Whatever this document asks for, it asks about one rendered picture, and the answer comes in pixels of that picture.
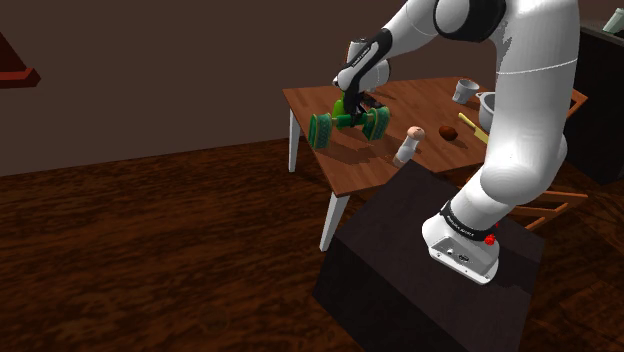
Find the green dumbbell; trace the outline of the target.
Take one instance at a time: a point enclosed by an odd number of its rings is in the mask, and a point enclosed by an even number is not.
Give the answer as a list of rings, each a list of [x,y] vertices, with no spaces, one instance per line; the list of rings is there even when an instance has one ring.
[[[308,129],[308,142],[313,149],[324,149],[330,145],[333,129],[361,126],[367,140],[381,139],[389,125],[389,108],[372,97],[365,97],[356,107],[354,114],[344,110],[343,100],[335,102],[333,112],[312,114]]]

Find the wooden table with white legs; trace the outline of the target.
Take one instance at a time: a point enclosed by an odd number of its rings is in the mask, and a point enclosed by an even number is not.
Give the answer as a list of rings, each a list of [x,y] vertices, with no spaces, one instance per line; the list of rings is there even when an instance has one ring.
[[[460,122],[463,113],[478,125],[479,95],[471,97],[464,105],[452,101],[460,77],[429,78],[421,80],[391,81],[376,89],[371,95],[389,107],[391,119],[386,134],[380,140],[368,141],[358,129],[342,129],[331,134],[330,146],[313,150],[332,190],[324,224],[321,249],[331,241],[349,196],[376,189],[390,180],[398,170],[393,157],[411,126],[426,131],[423,142],[417,146],[413,160],[434,173],[446,173],[483,163],[485,144],[474,132]],[[332,86],[287,88],[282,90],[290,106],[289,171],[294,172],[300,130],[308,141],[310,117],[313,113],[331,112],[339,97]],[[445,141],[439,135],[440,126],[453,127],[459,134],[454,141]],[[588,198],[586,194],[545,191],[537,198],[540,202],[558,202],[554,209],[533,208],[528,204],[517,206],[512,215],[535,216],[538,219],[526,225],[534,230],[569,208],[578,206]]]

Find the white bottle with tan cap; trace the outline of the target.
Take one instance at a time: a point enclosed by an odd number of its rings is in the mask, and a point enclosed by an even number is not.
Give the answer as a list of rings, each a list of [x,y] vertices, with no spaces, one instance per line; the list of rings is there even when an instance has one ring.
[[[425,131],[419,126],[412,126],[407,130],[407,135],[399,149],[397,150],[393,163],[401,168],[414,156],[418,143],[425,138]]]

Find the grey cup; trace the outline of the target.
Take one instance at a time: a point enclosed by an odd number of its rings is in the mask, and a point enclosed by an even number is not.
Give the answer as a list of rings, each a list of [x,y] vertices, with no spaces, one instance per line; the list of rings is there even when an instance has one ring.
[[[457,82],[452,100],[458,104],[466,104],[480,89],[480,85],[470,79],[460,79]]]

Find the grey pot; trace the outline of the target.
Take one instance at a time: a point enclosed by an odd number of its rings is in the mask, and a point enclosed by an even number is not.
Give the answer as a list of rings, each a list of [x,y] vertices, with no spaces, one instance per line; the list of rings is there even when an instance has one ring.
[[[493,121],[494,107],[495,107],[495,93],[494,92],[479,92],[476,94],[479,99],[479,123],[481,128],[489,133]]]

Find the dark robot stand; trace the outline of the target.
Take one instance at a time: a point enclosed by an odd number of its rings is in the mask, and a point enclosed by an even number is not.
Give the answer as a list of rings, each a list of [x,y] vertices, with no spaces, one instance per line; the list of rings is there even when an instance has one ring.
[[[517,352],[544,241],[504,218],[494,279],[430,257],[423,222],[454,185],[411,161],[334,235],[313,296],[366,352]]]

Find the wooden chair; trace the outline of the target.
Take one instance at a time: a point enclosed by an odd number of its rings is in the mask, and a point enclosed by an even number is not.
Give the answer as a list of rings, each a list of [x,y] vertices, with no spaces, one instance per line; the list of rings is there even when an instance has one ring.
[[[583,193],[547,190],[533,201],[516,206],[509,216],[513,219],[531,219],[525,228],[535,230],[587,199],[588,195]]]

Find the dark cabinet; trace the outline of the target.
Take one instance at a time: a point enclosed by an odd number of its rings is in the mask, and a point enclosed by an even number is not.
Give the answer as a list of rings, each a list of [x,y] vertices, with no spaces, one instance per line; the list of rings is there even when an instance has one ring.
[[[624,178],[624,37],[581,23],[574,89],[587,100],[566,122],[566,160],[600,184]]]

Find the yellow handled knife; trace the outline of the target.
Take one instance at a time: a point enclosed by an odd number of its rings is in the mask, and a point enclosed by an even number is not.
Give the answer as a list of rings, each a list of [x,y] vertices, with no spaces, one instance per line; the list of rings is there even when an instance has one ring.
[[[478,138],[485,144],[488,143],[489,136],[482,129],[480,129],[474,122],[472,122],[467,116],[465,116],[463,113],[459,113],[458,118],[473,130],[474,136],[476,138]]]

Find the red wall shelf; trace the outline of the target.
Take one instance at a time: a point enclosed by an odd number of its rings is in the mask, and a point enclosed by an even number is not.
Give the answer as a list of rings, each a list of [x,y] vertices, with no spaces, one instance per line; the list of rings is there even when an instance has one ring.
[[[28,68],[0,32],[0,89],[36,87],[41,77]]]

